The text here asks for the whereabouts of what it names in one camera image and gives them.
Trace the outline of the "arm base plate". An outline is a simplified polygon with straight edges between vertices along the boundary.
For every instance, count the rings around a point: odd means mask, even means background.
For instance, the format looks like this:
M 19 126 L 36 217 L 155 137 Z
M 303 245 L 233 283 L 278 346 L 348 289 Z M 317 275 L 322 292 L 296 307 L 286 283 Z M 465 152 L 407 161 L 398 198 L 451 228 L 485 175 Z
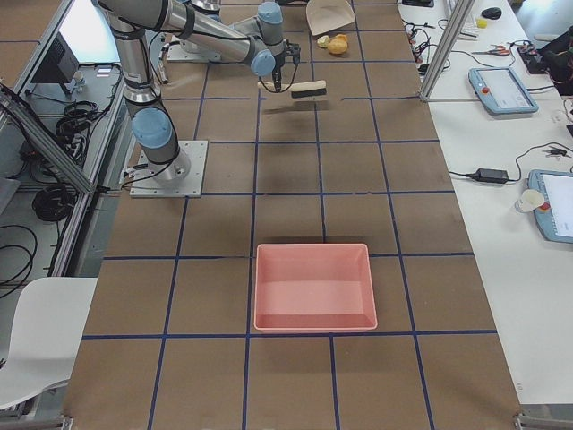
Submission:
M 221 54 L 206 47 L 181 39 L 176 32 L 170 32 L 171 40 L 167 50 L 168 62 L 220 63 Z
M 166 170 L 150 164 L 140 150 L 138 163 L 147 167 L 134 173 L 136 182 L 129 185 L 132 198 L 201 197 L 208 142 L 180 141 L 179 148 L 178 157 Z

